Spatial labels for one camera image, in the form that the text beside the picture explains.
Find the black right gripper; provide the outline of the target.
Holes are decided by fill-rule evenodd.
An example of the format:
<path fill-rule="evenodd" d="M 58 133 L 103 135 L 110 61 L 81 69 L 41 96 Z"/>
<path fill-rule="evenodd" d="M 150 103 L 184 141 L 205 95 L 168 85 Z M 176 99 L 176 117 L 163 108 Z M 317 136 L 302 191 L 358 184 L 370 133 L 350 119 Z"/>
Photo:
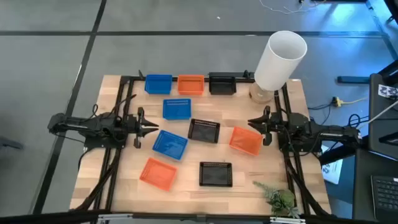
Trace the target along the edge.
<path fill-rule="evenodd" d="M 250 127 L 254 128 L 260 134 L 264 135 L 264 139 L 262 140 L 264 146 L 269 146 L 271 144 L 272 142 L 271 132 L 280 133 L 282 131 L 282 120 L 277 112 L 271 113 L 269 128 L 267 127 L 266 124 L 262 124 L 268 122 L 270 113 L 271 113 L 271 107 L 266 106 L 264 108 L 262 116 L 248 120 L 248 123 L 253 123 L 249 124 Z"/>

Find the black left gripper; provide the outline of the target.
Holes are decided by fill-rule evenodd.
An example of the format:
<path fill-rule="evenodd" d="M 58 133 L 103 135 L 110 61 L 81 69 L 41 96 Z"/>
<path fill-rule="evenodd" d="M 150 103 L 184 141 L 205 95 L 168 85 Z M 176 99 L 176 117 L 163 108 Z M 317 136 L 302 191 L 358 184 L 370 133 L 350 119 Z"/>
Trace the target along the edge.
<path fill-rule="evenodd" d="M 138 107 L 136 118 L 133 114 L 126 115 L 123 119 L 123 136 L 126 139 L 130 134 L 135 134 L 134 147 L 141 147 L 141 138 L 144 138 L 146 134 L 157 131 L 158 128 L 139 128 L 141 126 L 158 127 L 158 124 L 152 123 L 145 119 L 145 111 L 143 107 Z"/>

